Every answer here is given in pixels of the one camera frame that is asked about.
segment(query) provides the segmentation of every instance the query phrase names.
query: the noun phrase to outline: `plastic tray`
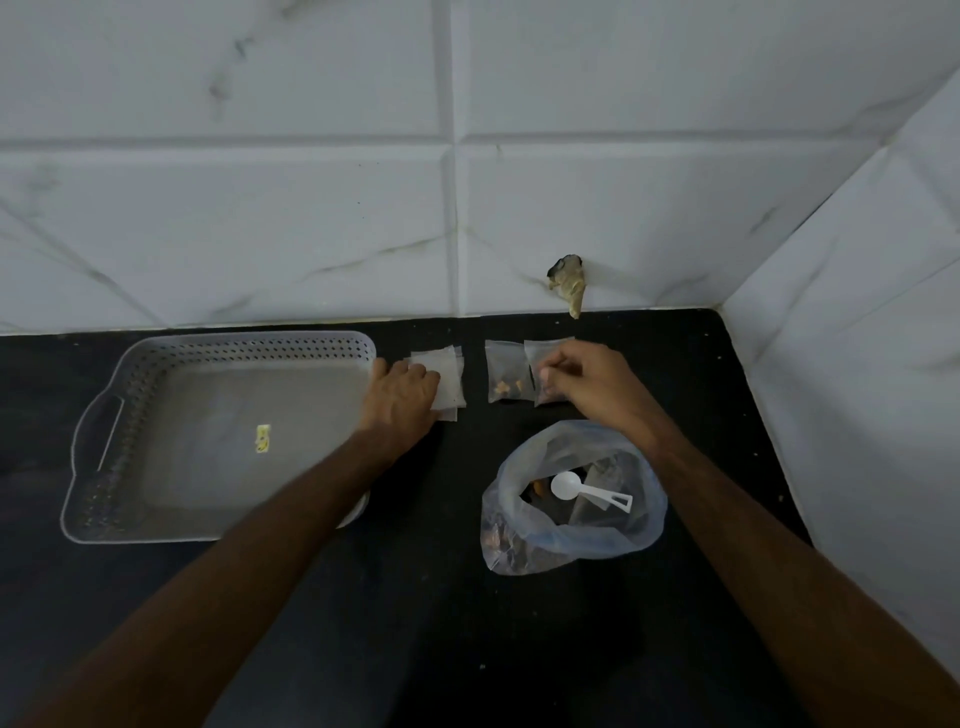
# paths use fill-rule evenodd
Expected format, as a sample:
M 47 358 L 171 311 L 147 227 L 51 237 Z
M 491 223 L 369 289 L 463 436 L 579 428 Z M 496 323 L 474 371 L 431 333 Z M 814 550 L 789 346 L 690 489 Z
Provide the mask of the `plastic tray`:
M 220 538 L 347 439 L 375 357 L 356 331 L 134 344 L 77 423 L 63 533 L 83 544 Z

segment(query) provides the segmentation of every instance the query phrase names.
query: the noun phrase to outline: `right hand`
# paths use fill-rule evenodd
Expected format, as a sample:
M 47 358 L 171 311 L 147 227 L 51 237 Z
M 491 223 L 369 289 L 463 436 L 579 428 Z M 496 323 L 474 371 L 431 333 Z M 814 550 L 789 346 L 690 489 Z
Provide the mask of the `right hand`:
M 619 430 L 640 449 L 679 434 L 620 352 L 603 344 L 564 341 L 538 366 L 547 394 L 560 392 L 585 416 Z

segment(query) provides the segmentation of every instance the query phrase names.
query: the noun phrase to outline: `black countertop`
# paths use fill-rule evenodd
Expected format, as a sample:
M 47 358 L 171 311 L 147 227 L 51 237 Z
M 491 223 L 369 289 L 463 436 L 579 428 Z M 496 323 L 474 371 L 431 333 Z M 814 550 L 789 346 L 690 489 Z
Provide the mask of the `black countertop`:
M 374 485 L 217 704 L 209 726 L 806 725 L 750 623 L 671 510 L 652 547 L 506 577 L 480 553 L 500 462 L 569 404 L 487 404 L 484 339 L 621 350 L 687 436 L 807 540 L 720 317 L 710 310 L 346 326 L 379 355 L 464 348 L 468 406 Z M 162 331 L 0 338 L 0 722 L 204 544 L 78 546 L 60 533 L 73 427 L 128 346 Z

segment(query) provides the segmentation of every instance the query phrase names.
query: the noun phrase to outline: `yellow sticker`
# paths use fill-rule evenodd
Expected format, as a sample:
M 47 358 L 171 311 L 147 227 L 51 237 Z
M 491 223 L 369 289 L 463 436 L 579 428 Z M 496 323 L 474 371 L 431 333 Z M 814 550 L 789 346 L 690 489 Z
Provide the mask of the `yellow sticker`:
M 269 425 L 257 425 L 256 426 L 256 451 L 257 452 L 266 452 L 270 449 L 270 426 Z

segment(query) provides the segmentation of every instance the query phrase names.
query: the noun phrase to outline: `tiled wall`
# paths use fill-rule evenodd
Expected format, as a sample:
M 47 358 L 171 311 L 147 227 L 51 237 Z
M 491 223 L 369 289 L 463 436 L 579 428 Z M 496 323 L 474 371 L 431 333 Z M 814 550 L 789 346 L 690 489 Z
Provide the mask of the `tiled wall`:
M 960 64 L 951 0 L 9 0 L 0 330 L 713 305 Z
M 722 310 L 814 543 L 960 678 L 960 75 Z

